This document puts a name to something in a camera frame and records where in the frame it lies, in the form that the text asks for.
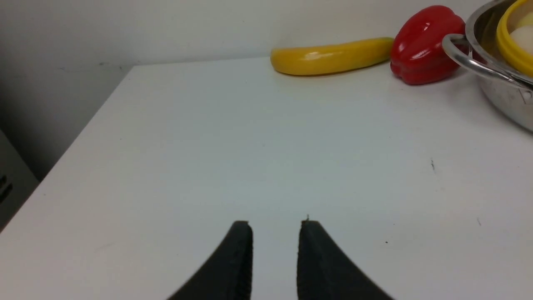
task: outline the white object in pot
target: white object in pot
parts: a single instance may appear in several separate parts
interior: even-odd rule
[[[533,55],[533,26],[528,25],[517,28],[510,36],[518,47]]]

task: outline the white tabletop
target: white tabletop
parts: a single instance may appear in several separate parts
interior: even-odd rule
[[[243,219],[252,298],[296,299],[309,214],[398,300],[531,299],[532,153],[464,73],[135,67],[0,234],[0,291],[164,300]]]

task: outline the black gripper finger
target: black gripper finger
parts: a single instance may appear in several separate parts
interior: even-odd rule
[[[235,221],[209,259],[169,300],[249,300],[252,259],[252,228],[247,221]]]
[[[318,221],[302,221],[296,283],[299,300],[392,300],[344,254]]]

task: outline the dark mark on table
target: dark mark on table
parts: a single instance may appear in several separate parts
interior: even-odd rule
[[[94,253],[98,253],[98,252],[100,252],[100,251],[102,251],[102,250],[105,250],[105,249],[107,249],[107,248],[113,246],[114,244],[115,244],[115,242],[111,242],[111,243],[103,244],[103,245],[101,245],[100,247],[94,249]]]

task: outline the white wall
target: white wall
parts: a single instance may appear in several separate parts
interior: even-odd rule
[[[485,2],[3,0],[0,126],[42,177],[132,65],[394,36],[425,6],[445,4],[467,18]]]

